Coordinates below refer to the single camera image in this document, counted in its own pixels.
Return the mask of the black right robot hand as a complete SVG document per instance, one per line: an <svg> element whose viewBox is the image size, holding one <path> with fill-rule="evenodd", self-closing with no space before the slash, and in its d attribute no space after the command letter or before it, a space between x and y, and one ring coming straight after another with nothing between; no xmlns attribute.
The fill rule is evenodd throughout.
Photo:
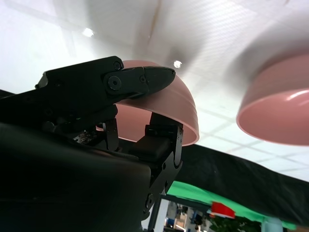
<svg viewBox="0 0 309 232"><path fill-rule="evenodd" d="M151 96L175 76L168 67L125 68L112 56L46 71L31 91L2 91L1 231L142 231L182 166L183 125L152 113L122 153L116 105Z"/></svg>

